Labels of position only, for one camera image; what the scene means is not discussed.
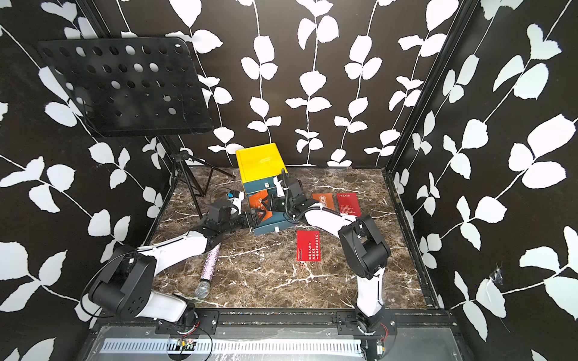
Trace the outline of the yellow drawer cabinet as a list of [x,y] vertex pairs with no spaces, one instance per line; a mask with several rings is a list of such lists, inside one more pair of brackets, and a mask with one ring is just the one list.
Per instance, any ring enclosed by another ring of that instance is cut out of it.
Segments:
[[275,143],[245,148],[236,152],[242,185],[265,177],[274,177],[287,172],[287,168]]

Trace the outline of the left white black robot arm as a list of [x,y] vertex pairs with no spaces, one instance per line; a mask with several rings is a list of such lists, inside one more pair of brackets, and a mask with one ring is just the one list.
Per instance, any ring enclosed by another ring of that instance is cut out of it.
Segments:
[[210,204],[200,223],[181,236],[155,245],[118,248],[87,286],[87,298],[121,320],[146,317],[181,321],[188,301],[153,290],[155,276],[184,260],[206,254],[236,230],[255,228],[266,210],[241,209],[244,193],[233,191]]

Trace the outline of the teal drawer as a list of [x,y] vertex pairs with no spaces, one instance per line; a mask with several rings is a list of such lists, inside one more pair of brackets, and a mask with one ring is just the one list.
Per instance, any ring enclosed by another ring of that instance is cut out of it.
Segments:
[[254,227],[254,234],[262,236],[268,233],[279,233],[295,225],[295,222],[283,212],[268,211],[261,224],[258,227]]
[[283,195],[283,190],[280,185],[281,175],[278,174],[274,177],[265,177],[260,180],[253,180],[243,184],[245,193],[247,195],[253,195],[263,190],[272,191],[274,194]]

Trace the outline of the red dream postcard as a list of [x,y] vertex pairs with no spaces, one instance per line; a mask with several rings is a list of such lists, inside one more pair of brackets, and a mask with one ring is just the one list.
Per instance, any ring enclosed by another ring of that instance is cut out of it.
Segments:
[[356,193],[338,193],[337,201],[340,213],[361,216],[361,208],[358,201],[358,194]]

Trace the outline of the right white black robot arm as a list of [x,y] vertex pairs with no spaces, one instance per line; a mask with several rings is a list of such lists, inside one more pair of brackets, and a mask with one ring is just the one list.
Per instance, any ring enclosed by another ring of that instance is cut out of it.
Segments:
[[275,176],[273,183],[276,194],[266,200],[267,210],[281,211],[294,224],[303,221],[340,240],[346,262],[357,277],[355,311],[358,326],[362,332],[373,332],[385,314],[382,282],[391,256],[374,219],[368,214],[343,214],[308,198],[300,180],[286,171]]

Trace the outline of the teal top drawer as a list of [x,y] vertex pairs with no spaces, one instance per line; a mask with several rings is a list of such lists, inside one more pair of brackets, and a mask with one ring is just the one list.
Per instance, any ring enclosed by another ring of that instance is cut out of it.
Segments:
[[281,175],[278,174],[274,177],[265,177],[260,180],[253,180],[243,184],[245,193],[247,195],[253,195],[263,190],[272,191],[274,194],[283,195],[283,190],[280,185]]

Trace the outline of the orange postcard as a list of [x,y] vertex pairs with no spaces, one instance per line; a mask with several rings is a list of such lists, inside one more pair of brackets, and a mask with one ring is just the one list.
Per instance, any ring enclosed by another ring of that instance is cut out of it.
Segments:
[[336,209],[332,193],[313,193],[312,198],[319,201],[325,208]]
[[260,195],[261,195],[262,191],[268,191],[268,190],[261,190],[259,192],[256,192],[256,193],[250,195],[250,197],[249,197],[250,208],[262,209],[261,204],[260,204]]

